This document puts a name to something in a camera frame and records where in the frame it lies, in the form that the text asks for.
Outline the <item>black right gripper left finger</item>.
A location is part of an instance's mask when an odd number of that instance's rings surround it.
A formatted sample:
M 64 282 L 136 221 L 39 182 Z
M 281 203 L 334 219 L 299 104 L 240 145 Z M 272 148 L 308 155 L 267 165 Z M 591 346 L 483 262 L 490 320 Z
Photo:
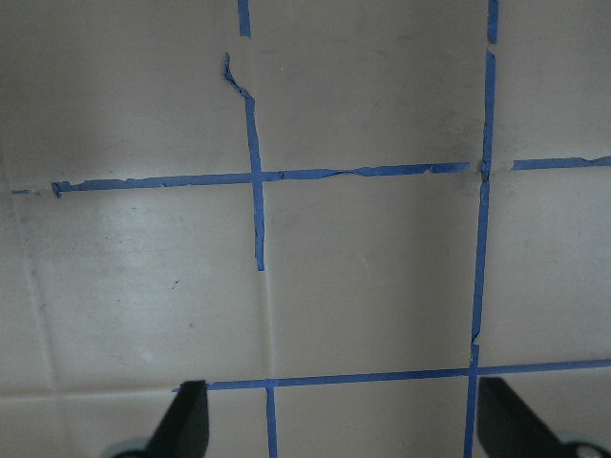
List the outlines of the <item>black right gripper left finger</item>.
M 209 444 L 209 411 L 205 381 L 180 385 L 148 441 L 145 457 L 204 457 Z

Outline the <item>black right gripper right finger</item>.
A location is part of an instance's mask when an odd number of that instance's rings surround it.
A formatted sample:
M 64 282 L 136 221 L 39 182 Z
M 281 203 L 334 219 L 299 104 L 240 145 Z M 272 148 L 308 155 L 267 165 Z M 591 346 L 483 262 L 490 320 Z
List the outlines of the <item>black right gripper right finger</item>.
M 571 456 L 571 448 L 502 378 L 481 378 L 477 395 L 477 438 L 488 457 Z

